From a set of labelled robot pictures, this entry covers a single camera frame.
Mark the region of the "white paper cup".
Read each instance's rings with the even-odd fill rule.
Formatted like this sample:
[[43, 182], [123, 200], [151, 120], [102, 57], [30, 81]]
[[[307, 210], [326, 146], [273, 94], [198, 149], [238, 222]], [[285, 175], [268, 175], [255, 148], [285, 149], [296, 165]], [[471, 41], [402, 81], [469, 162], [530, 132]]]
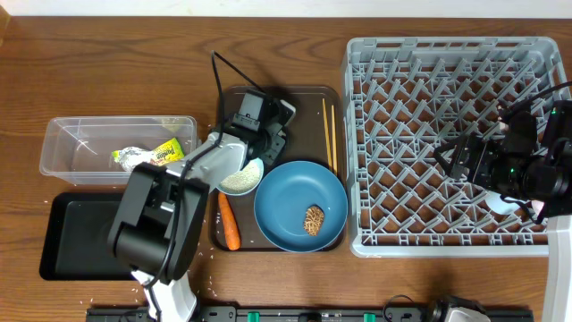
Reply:
[[523, 210], [526, 214], [529, 213], [527, 200], [501, 195], [491, 190], [486, 191], [484, 202], [492, 212], [499, 215], [508, 216], [517, 210]]

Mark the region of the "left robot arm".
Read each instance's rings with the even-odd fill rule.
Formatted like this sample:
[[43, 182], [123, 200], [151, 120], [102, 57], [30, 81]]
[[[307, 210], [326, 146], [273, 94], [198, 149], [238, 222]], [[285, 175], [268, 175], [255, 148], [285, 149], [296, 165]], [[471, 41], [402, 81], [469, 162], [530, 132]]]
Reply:
[[296, 115], [283, 99], [247, 94], [231, 119], [168, 165], [141, 163], [130, 174], [107, 248], [142, 285], [153, 321], [189, 321], [198, 305], [187, 270], [194, 258], [209, 194], [260, 158], [272, 164]]

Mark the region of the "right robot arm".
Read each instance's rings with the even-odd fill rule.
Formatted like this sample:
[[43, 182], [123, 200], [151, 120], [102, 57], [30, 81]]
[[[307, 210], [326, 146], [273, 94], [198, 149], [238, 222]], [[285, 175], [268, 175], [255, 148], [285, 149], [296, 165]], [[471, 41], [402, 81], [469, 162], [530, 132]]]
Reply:
[[543, 303], [544, 321], [571, 319], [571, 102], [553, 103], [537, 155], [533, 98], [500, 112], [508, 125], [502, 140], [462, 135], [440, 145], [433, 157], [447, 176], [500, 194], [524, 208], [543, 203], [536, 224], [547, 222], [549, 271]]

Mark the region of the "yellow green snack wrapper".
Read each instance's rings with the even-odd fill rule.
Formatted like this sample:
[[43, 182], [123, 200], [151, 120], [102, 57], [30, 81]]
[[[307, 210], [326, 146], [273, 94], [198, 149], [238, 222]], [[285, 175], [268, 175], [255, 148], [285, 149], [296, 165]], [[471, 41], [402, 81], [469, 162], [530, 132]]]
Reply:
[[125, 172], [131, 172], [137, 165], [149, 163], [151, 165], [166, 165], [179, 161], [185, 153], [179, 141], [172, 138], [160, 146], [145, 150], [137, 147], [127, 147], [112, 152], [112, 160], [121, 166]]

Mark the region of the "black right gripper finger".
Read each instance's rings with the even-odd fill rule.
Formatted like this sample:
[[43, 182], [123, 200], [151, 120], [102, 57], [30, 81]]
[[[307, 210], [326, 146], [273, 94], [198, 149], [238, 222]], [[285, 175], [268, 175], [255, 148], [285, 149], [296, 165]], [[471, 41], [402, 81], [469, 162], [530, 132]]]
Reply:
[[433, 152], [433, 156], [446, 175], [449, 177], [455, 176], [456, 153], [452, 149], [436, 149]]
[[462, 134], [458, 136], [456, 139], [450, 140], [449, 142], [442, 144], [440, 146], [440, 151], [449, 151], [449, 150], [461, 150], [467, 146], [467, 143], [470, 141], [472, 137], [471, 134]]

